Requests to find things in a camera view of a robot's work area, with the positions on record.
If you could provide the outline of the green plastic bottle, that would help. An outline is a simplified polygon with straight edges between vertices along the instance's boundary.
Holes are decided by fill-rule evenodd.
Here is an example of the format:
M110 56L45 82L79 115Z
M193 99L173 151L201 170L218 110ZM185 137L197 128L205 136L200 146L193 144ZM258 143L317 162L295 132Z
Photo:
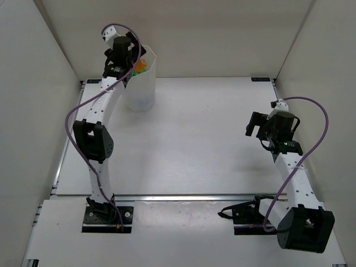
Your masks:
M142 73L141 71L133 71L133 72L132 72L132 75L133 75L133 76L136 76L136 75L139 75L139 74L141 74L141 73Z

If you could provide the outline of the orange plastic bottle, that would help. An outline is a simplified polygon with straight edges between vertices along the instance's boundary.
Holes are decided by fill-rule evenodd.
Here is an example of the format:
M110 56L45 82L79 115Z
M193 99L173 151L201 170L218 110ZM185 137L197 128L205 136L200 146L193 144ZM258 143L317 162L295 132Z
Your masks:
M143 73L146 72L146 67L147 62L143 57L141 57L134 71L141 71Z

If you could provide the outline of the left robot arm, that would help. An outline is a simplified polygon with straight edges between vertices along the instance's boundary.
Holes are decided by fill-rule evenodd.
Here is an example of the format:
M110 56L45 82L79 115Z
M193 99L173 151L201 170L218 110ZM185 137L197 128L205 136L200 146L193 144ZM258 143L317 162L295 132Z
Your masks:
M117 210L108 173L108 159L113 153L114 141L106 125L145 50L132 32L122 36L114 26L104 29L102 37L109 48L105 51L99 96L92 101L83 119L74 122L73 133L90 172L91 196L87 203L94 214L109 223L116 218Z

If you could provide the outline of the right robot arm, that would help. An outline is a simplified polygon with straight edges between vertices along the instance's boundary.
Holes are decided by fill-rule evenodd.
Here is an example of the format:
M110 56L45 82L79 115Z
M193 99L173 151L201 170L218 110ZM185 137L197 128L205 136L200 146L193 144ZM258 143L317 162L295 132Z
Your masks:
M250 208L250 217L256 222L265 219L275 228L282 249L323 253L335 223L334 215L322 207L314 195L306 168L303 150L293 139L300 119L290 112L278 111L269 116L253 112L246 127L251 136L258 127L257 138L269 144L264 148L274 160L282 181L288 204L278 199L262 199Z

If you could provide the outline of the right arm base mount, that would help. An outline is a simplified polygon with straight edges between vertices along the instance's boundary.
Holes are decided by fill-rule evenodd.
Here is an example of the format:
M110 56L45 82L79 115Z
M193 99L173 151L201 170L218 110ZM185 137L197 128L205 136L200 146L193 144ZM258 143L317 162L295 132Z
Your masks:
M235 236L276 235L276 230L266 232L263 229L264 215L259 213L261 201L273 198L268 195L255 195L251 201L223 208L218 215L223 219L233 221Z

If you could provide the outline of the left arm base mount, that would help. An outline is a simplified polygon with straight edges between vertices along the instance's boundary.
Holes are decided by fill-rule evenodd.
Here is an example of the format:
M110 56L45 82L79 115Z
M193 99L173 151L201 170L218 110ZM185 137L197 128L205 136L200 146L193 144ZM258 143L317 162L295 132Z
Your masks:
M83 233L130 234L134 218L133 206L97 203L86 198L87 206L82 221Z

